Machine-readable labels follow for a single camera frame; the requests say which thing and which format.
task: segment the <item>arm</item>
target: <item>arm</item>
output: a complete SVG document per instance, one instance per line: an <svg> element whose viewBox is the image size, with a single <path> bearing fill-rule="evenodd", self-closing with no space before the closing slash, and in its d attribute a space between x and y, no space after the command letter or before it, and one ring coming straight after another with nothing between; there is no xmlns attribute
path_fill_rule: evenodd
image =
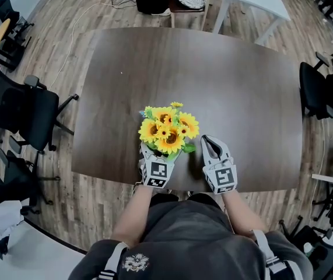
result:
<svg viewBox="0 0 333 280"><path fill-rule="evenodd" d="M111 239L133 247L144 232L153 188L139 185L116 223Z"/></svg>
<svg viewBox="0 0 333 280"><path fill-rule="evenodd" d="M268 232L261 218L249 208L236 190L223 193L222 199L235 233L252 238L253 229Z"/></svg>

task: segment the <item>wooden floor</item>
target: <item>wooden floor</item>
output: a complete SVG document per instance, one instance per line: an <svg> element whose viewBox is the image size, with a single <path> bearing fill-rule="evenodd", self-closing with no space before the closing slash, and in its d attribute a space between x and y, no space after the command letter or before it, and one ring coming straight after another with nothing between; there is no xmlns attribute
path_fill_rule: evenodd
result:
<svg viewBox="0 0 333 280"><path fill-rule="evenodd" d="M32 40L22 63L14 73L9 74L10 77L21 83L26 75L34 74L48 87L52 85L68 55L74 23L96 2L108 4L110 0L42 0L30 18L35 23L28 34L32 36ZM205 31L211 32L220 2L221 0L213 0ZM280 25L266 46L288 55L290 61L296 65L302 61L315 64L315 51L326 56L333 53L332 27L322 22L323 16L313 0L283 0L283 2L292 21ZM198 29L200 19L200 16L178 14L176 26ZM270 20L271 17L263 11L234 3L220 32L253 42ZM75 26L71 54L51 90L60 96L61 101L74 93L81 94L100 31L136 26L170 27L171 21L169 17L143 15L136 7L114 9L96 5L91 8ZM326 74L327 70L323 68L321 72ZM72 129L75 126L78 104L79 102L73 101L60 116L60 121ZM332 173L333 120L325 120L323 123L328 140L321 171ZM289 226L294 225L298 215L304 216L304 221L309 222L310 202L316 184L316 181L311 179L311 174L318 173L322 164L324 141L321 126L322 122L315 118L304 120L303 157L297 188L288 191L243 194L250 207L261 215L271 229L278 228L280 219L284 219ZM8 136L9 132L3 134L4 150L9 148ZM73 137L56 128L54 142L58 150L46 151L39 162L41 176L61 177L59 183L44 183L44 192L54 201L54 205L41 204L41 215L30 215L29 219L59 238L87 250L95 241L111 235L116 219L131 197L132 186L72 173ZM24 158L31 160L34 156L34 150L27 148ZM3 171L4 165L0 162L1 177ZM185 198L184 192L178 194ZM324 194L324 187L319 185L316 196L323 198ZM317 213L319 209L319 206L316 206L313 212ZM322 219L318 225L324 227L327 225L327 220Z"/></svg>

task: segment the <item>backpack strap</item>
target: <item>backpack strap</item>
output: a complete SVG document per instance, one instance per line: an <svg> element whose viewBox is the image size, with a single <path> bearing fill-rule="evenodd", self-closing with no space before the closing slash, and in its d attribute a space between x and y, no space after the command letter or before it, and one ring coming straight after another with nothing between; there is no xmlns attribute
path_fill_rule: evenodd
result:
<svg viewBox="0 0 333 280"><path fill-rule="evenodd" d="M100 272L97 279L115 280L117 279L117 267L121 261L121 254L124 249L129 249L124 242L119 243L113 250L111 257L108 259L104 271Z"/></svg>
<svg viewBox="0 0 333 280"><path fill-rule="evenodd" d="M270 280L272 275L276 275L281 271L284 272L285 269L292 272L295 280L303 280L301 270L295 262L286 260L286 264L274 255L263 231L253 230L253 234L257 240L258 247L266 257L265 280Z"/></svg>

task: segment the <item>yellow flower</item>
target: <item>yellow flower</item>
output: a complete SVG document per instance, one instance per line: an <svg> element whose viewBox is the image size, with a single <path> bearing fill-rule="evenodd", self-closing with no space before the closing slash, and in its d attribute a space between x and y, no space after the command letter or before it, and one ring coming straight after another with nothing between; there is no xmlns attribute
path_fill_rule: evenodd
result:
<svg viewBox="0 0 333 280"><path fill-rule="evenodd" d="M141 140L144 142L153 142L157 139L158 127L155 121L151 119L144 119L142 122L141 129L139 130L139 134L141 135Z"/></svg>
<svg viewBox="0 0 333 280"><path fill-rule="evenodd" d="M167 139L170 136L170 128L167 125L161 125L156 134L159 139Z"/></svg>
<svg viewBox="0 0 333 280"><path fill-rule="evenodd" d="M177 109L173 109L171 107L159 107L152 110L153 116L155 116L162 123L165 123L166 116L169 116L168 121L171 123L171 120L173 119L173 116L176 114L176 112Z"/></svg>
<svg viewBox="0 0 333 280"><path fill-rule="evenodd" d="M188 133L190 132L190 129L188 126L181 124L178 127L178 134L179 136L181 136L182 138L186 137L188 135Z"/></svg>
<svg viewBox="0 0 333 280"><path fill-rule="evenodd" d="M191 139L195 138L199 134L199 127L197 126L199 122L196 121L195 117L190 113L187 114L181 112L179 114L179 120L182 125L188 127L189 132L187 133L187 136L189 136Z"/></svg>
<svg viewBox="0 0 333 280"><path fill-rule="evenodd" d="M173 120L171 119L170 115L166 115L164 118L164 124L171 126Z"/></svg>
<svg viewBox="0 0 333 280"><path fill-rule="evenodd" d="M183 138L178 136L177 128L170 128L170 135L167 139L159 139L155 142L157 149L163 153L171 154L177 152L184 145Z"/></svg>
<svg viewBox="0 0 333 280"><path fill-rule="evenodd" d="M182 104L182 103L179 103L179 102L177 102L177 101L172 102L171 105L172 105L173 107L175 107L175 108L177 108L177 107L183 107L183 104Z"/></svg>

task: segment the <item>white cable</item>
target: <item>white cable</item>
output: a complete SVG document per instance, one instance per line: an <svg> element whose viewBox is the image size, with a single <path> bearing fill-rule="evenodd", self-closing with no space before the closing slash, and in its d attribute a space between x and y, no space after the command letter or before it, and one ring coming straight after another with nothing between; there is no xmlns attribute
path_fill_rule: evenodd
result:
<svg viewBox="0 0 333 280"><path fill-rule="evenodd" d="M88 12L92 7L94 7L95 5L99 5L99 4L101 4L101 5L105 5L105 6L118 6L118 5L121 5L121 4L123 4L123 3L125 3L125 0L122 0L119 4L115 4L115 5L105 4L105 3L102 3L102 2L98 2L98 3L95 3L94 5L90 6L89 8L87 8L87 9L85 10L85 12L84 12L83 14L81 14L81 16L78 18L78 20L77 20L77 21L74 23L74 25L73 25L73 30L72 30L72 41L71 41L71 44L70 44L70 46L69 46L69 52L68 52L68 55L66 56L66 59L65 59L65 61L64 61L64 64L62 65L61 69L60 69L59 72L57 73L57 76L56 76L55 80L53 81L53 83L52 83L52 84L50 85L50 87L48 88L49 90L50 90L50 89L52 88L52 86L55 84L57 78L59 77L59 75L60 75L62 69L64 68L64 66L65 66L65 64L66 64L66 61L68 60L68 57L69 57L70 54L71 54L72 46L73 46L73 40L74 40L74 28L75 28L75 25L78 23L78 21L81 19L81 17L82 17L86 12Z"/></svg>
<svg viewBox="0 0 333 280"><path fill-rule="evenodd" d="M25 146L25 149L24 149L24 151L22 152L22 155L21 155L21 158L22 158L22 159L24 158L24 153L25 153L26 149L27 149L27 145Z"/></svg>
<svg viewBox="0 0 333 280"><path fill-rule="evenodd" d="M328 136L328 119L326 119L327 121L327 136ZM323 167L323 160L324 160L324 153L325 153L325 143L326 143L326 140L325 140L325 134L324 134L324 124L323 124L323 120L321 120L321 123L322 123L322 130L323 130L323 155L322 155L322 162L320 164L320 168L319 168L319 172L318 174L320 174L322 172L322 167ZM317 186L318 186L318 183L319 183L319 180L317 180L316 182L316 186L314 187L314 191L313 191L313 196L311 198L311 202L310 202L310 212L309 212L309 225L311 223L311 212L313 210L313 200L314 200L314 196L316 194L316 189L317 189Z"/></svg>

